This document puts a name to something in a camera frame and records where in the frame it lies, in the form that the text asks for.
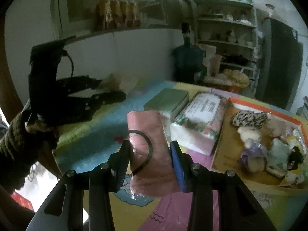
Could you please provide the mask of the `left hand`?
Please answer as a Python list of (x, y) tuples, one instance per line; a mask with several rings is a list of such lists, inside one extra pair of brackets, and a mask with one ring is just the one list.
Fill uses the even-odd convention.
[(58, 133), (58, 128), (49, 123), (45, 122), (42, 119), (39, 119), (38, 116), (35, 116), (35, 114), (30, 114), (28, 120), (25, 122), (25, 129), (28, 133), (34, 134), (34, 133), (47, 133), (47, 132), (54, 132)]

